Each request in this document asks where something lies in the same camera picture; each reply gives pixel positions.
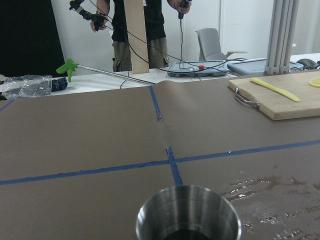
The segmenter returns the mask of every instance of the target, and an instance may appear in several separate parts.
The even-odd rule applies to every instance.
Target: black mouse
[[[297,61],[297,63],[303,65],[303,70],[316,69],[318,66],[318,64],[315,61],[307,58],[300,59],[299,61]]]

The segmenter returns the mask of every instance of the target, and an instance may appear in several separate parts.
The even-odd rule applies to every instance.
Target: wooden cutting board
[[[229,87],[249,101],[259,102],[259,110],[273,120],[320,116],[320,88],[309,85],[312,79],[320,78],[320,71],[263,76],[259,79],[277,88],[296,95],[300,102],[250,82],[250,78],[229,80]]]

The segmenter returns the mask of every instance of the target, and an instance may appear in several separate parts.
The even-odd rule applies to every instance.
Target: stainless steel cup
[[[233,206],[208,188],[182,185],[161,190],[141,207],[139,240],[240,240]]]

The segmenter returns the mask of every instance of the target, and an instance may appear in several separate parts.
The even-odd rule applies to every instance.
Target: person
[[[114,2],[114,16],[112,19],[113,26],[113,71],[122,72],[130,71],[131,69],[131,57],[130,48],[128,45],[128,34],[126,33],[126,14],[124,0],[113,0]],[[144,3],[144,21],[145,21],[145,32],[146,40],[149,45],[147,46],[148,51],[148,62],[149,68],[164,68],[169,65],[169,58],[166,54],[167,39],[164,29],[164,16],[162,14],[162,0],[143,0]],[[191,2],[188,3],[187,7],[181,7],[182,0],[167,0],[167,3],[175,9],[178,13],[187,14],[191,7]],[[97,14],[105,13],[109,14],[110,11],[110,0],[97,0]],[[108,17],[105,16],[104,24],[107,22]],[[94,23],[91,22],[91,29],[96,32]],[[102,26],[99,30],[106,29],[106,26]]]

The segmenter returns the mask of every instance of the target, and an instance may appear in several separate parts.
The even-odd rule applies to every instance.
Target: khaki shorts
[[[168,53],[167,49],[167,39],[160,38],[151,40],[148,44],[154,46],[147,46],[148,48],[148,59],[149,59],[149,68],[166,68],[169,66],[169,57],[164,54]],[[114,58],[113,58],[113,71],[122,72],[131,70],[131,58],[129,45],[126,42],[114,41],[112,44],[114,48]]]

